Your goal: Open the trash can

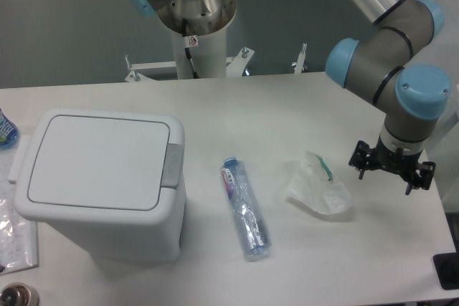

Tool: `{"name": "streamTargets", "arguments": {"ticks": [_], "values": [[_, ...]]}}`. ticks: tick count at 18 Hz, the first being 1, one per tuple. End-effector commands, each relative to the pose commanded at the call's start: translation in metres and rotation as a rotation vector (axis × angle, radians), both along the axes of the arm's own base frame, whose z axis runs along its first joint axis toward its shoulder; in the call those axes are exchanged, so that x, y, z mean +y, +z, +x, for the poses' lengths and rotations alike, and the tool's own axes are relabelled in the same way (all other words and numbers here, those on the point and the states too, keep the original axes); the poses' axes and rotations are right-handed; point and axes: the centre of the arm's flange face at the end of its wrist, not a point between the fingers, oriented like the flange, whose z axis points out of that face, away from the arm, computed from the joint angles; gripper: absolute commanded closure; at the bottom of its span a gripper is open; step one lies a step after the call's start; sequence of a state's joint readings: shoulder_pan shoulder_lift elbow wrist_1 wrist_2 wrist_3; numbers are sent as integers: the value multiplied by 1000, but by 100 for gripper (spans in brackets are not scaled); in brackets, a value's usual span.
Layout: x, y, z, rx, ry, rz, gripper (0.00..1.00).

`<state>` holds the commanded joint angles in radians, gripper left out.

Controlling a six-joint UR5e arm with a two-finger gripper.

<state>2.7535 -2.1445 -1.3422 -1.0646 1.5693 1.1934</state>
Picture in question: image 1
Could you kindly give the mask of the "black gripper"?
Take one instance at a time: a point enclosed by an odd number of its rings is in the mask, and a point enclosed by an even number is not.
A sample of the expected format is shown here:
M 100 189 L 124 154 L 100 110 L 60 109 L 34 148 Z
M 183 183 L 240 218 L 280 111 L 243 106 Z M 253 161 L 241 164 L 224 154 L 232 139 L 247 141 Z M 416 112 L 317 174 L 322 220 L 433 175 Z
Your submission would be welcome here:
M 404 155 L 401 148 L 395 152 L 388 149 L 382 142 L 371 148 L 366 142 L 359 140 L 349 160 L 349 165 L 359 172 L 362 180 L 366 171 L 382 170 L 399 176 L 408 176 L 405 190 L 410 195 L 413 189 L 429 190 L 435 175 L 436 163 L 433 161 L 418 162 L 419 153 Z

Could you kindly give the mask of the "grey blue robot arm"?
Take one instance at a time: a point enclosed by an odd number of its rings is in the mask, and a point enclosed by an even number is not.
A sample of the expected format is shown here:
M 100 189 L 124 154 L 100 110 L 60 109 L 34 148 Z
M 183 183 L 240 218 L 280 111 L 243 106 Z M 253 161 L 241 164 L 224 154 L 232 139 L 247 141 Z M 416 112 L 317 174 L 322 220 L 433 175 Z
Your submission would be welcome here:
M 437 36 L 444 14 L 431 0 L 353 0 L 376 34 L 367 42 L 343 39 L 326 60 L 326 74 L 340 87 L 381 110 L 377 144 L 359 141 L 349 160 L 358 172 L 400 176 L 408 190 L 429 189 L 436 165 L 420 161 L 452 88 L 439 67 L 412 64 Z

